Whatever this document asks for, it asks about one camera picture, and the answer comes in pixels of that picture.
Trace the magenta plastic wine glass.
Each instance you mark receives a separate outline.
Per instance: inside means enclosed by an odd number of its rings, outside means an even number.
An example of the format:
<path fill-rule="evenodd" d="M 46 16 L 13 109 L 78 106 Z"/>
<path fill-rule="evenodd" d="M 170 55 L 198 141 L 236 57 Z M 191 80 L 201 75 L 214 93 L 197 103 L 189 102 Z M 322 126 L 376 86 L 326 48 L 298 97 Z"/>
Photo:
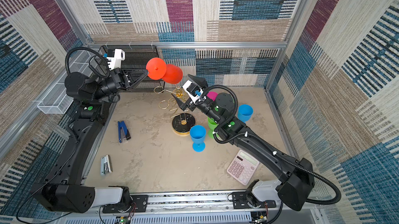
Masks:
<path fill-rule="evenodd" d="M 218 93 L 217 92 L 208 92 L 206 96 L 208 98 L 212 99 L 213 101 L 215 101 L 218 96 Z"/>

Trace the red plastic wine glass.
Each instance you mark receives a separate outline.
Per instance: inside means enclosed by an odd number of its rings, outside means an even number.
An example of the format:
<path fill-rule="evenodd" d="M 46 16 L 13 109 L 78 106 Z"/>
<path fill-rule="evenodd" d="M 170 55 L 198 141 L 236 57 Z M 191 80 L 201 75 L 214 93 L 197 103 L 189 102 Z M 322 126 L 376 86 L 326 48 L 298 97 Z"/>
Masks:
<path fill-rule="evenodd" d="M 169 84 L 178 84 L 183 78 L 183 71 L 173 64 L 166 64 L 161 58 L 152 58 L 146 64 L 148 77 L 153 80 L 162 79 Z"/>

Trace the green plastic wine glass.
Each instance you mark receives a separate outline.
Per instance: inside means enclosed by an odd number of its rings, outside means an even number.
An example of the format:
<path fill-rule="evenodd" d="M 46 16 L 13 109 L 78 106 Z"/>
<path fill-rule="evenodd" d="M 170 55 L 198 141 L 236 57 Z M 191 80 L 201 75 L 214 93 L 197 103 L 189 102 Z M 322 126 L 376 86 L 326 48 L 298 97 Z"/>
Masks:
<path fill-rule="evenodd" d="M 215 130 L 215 128 L 218 126 L 218 124 L 213 120 L 213 119 L 211 119 L 211 118 L 208 118 L 208 127 L 209 127 L 209 132 L 208 132 L 208 136 L 211 138 L 211 139 L 214 139 L 214 134 L 213 134 L 213 132 L 214 132 L 214 130 Z"/>

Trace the blue plastic wine glass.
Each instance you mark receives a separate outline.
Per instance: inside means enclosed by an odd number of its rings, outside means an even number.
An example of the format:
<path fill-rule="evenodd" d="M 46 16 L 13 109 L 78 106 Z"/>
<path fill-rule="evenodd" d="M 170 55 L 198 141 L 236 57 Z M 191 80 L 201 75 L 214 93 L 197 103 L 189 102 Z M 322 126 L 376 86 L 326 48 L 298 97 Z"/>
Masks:
<path fill-rule="evenodd" d="M 238 119 L 246 123 L 254 113 L 253 108 L 248 104 L 242 104 L 238 108 Z"/>
<path fill-rule="evenodd" d="M 195 125 L 190 129 L 190 137 L 193 142 L 192 148 L 196 152 L 205 150 L 206 129 L 201 125 Z"/>

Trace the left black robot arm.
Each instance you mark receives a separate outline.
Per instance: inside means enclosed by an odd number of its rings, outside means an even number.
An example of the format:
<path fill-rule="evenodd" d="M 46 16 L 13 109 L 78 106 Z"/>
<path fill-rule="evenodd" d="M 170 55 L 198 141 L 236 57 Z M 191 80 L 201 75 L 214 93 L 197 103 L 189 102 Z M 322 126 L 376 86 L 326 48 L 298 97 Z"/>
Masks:
<path fill-rule="evenodd" d="M 69 59 L 76 51 L 92 53 L 105 63 L 106 70 L 100 72 L 90 65 L 93 77 L 72 72 Z M 131 78 L 128 71 L 121 69 L 125 58 L 125 51 L 121 49 L 100 54 L 87 47 L 77 47 L 67 53 L 64 85 L 66 94 L 79 107 L 66 125 L 69 139 L 64 150 L 43 182 L 35 183 L 31 188 L 32 198 L 48 211 L 85 213 L 99 206 L 112 206 L 121 211 L 131 208 L 133 200 L 125 186 L 94 188 L 81 184 L 86 161 L 105 126 L 113 99 L 120 92 L 137 87 L 148 76 L 144 70 L 138 78 Z"/>

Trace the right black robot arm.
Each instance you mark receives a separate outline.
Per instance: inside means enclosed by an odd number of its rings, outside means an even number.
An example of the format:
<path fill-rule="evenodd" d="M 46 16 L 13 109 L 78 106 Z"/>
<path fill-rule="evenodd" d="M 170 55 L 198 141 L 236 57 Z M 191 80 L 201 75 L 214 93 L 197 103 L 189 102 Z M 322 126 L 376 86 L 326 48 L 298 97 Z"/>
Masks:
<path fill-rule="evenodd" d="M 223 85 L 209 86 L 206 79 L 189 75 L 183 89 L 189 95 L 186 102 L 176 102 L 182 110 L 199 109 L 217 123 L 213 137 L 219 144 L 236 145 L 266 166 L 280 181 L 276 187 L 278 198 L 292 210 L 300 211 L 305 203 L 333 205 L 341 200 L 338 187 L 325 177 L 315 173 L 309 160 L 298 160 L 275 148 L 257 134 L 236 113 L 239 102 L 234 91 Z M 328 200 L 309 197 L 318 179 L 335 192 Z"/>

